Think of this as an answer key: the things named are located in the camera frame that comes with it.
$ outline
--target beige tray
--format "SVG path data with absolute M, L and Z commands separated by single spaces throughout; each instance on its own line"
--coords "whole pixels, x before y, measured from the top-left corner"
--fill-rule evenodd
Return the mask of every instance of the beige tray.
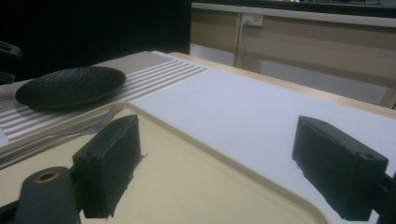
M 134 105 L 122 104 L 124 109 L 116 118 L 139 116 L 142 154 L 147 157 L 135 169 L 115 216 L 104 220 L 84 219 L 81 215 L 82 223 L 329 223 L 310 202 Z M 110 107 L 70 119 L 21 142 L 83 121 Z M 1 170 L 0 206 L 19 198 L 21 183 L 30 174 L 51 166 L 71 167 L 72 155 L 91 138 L 82 136 Z

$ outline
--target round black plate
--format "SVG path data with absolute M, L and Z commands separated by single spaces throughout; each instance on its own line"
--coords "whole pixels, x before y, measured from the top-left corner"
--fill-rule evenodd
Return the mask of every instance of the round black plate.
M 32 108 L 63 108 L 102 99 L 125 83 L 121 71 L 108 67 L 77 67 L 38 77 L 21 86 L 15 97 Z

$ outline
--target cutlery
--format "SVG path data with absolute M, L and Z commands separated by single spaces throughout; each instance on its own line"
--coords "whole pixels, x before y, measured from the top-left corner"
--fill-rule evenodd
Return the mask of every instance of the cutlery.
M 113 105 L 104 115 L 88 119 L 79 124 L 66 128 L 60 132 L 45 135 L 35 141 L 14 147 L 0 153 L 0 169 L 3 169 L 18 161 L 22 161 L 50 147 L 55 147 L 63 142 L 85 134 L 99 133 L 108 123 L 123 109 L 120 105 Z

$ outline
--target striped placemat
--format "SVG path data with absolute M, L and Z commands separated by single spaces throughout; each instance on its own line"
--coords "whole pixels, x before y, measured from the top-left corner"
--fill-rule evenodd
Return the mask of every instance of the striped placemat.
M 0 127 L 8 141 L 16 141 L 101 105 L 112 102 L 135 103 L 206 71 L 200 65 L 151 52 L 141 52 L 97 65 L 121 70 L 126 74 L 126 82 L 113 97 L 79 111 L 32 110 L 15 100 L 15 92 L 27 81 L 0 86 Z

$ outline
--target dark background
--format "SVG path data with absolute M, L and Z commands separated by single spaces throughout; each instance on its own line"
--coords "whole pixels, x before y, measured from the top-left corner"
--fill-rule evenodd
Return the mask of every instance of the dark background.
M 189 0 L 2 1 L 0 41 L 23 51 L 0 55 L 17 80 L 89 66 L 144 50 L 190 50 Z

